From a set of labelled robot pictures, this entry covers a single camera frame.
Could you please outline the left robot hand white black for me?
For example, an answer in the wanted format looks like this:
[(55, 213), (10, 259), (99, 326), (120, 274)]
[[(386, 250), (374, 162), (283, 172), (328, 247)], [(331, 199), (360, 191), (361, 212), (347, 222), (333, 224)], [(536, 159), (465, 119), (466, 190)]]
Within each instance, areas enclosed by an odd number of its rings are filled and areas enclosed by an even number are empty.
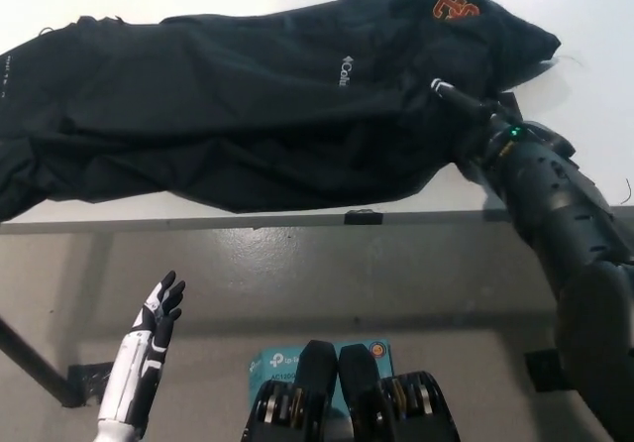
[(154, 287), (124, 336), (101, 402), (99, 421), (117, 422), (142, 436), (147, 429), (185, 282), (168, 272)]

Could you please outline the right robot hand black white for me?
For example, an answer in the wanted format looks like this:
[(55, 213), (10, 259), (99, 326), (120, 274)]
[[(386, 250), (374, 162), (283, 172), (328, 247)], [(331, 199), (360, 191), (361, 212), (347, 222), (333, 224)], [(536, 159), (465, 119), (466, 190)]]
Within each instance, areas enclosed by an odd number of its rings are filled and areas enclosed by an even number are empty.
[(521, 122), (514, 95), (503, 92), (503, 101), (478, 99), (453, 84), (435, 78), (431, 90), (465, 122), (455, 146), (458, 162), (468, 167), (487, 167), (502, 147), (507, 129)]

